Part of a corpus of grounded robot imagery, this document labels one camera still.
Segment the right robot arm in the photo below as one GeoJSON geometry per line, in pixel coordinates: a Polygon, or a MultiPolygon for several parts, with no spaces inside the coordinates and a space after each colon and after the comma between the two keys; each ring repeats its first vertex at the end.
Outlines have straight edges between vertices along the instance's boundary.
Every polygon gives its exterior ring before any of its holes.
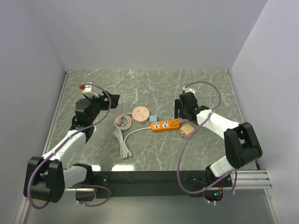
{"type": "Polygon", "coordinates": [[[221,177],[262,157],[263,151],[253,126],[216,114],[207,106],[198,106],[194,93],[184,92],[175,100],[174,118],[182,118],[224,139],[225,156],[207,166],[202,183],[216,186],[221,177]]]}

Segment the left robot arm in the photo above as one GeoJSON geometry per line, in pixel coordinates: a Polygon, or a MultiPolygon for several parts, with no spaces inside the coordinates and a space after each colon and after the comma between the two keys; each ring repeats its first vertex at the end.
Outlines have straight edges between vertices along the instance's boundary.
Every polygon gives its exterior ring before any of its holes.
{"type": "Polygon", "coordinates": [[[23,195],[36,209],[42,206],[34,204],[33,200],[46,203],[58,202],[64,191],[74,185],[84,188],[94,184],[92,166],[76,163],[66,169],[75,152],[90,140],[95,119],[101,111],[109,113],[118,105],[120,95],[104,91],[102,95],[91,98],[84,96],[75,103],[75,116],[67,135],[49,152],[41,157],[32,157],[27,164],[23,195]]]}

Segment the blue plug adapter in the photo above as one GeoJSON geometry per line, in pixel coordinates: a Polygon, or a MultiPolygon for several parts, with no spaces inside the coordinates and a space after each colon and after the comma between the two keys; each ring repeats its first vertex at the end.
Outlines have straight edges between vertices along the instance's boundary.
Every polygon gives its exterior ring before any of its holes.
{"type": "Polygon", "coordinates": [[[158,119],[158,116],[156,115],[150,115],[149,116],[149,122],[152,123],[152,122],[158,122],[159,119],[158,119]]]}

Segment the pink round power socket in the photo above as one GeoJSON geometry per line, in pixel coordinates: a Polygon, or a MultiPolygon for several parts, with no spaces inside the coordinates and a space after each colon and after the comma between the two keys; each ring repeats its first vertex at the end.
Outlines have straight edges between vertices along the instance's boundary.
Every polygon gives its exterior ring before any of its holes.
{"type": "Polygon", "coordinates": [[[149,120],[150,112],[144,106],[138,106],[132,111],[132,118],[138,124],[146,123],[149,120]]]}

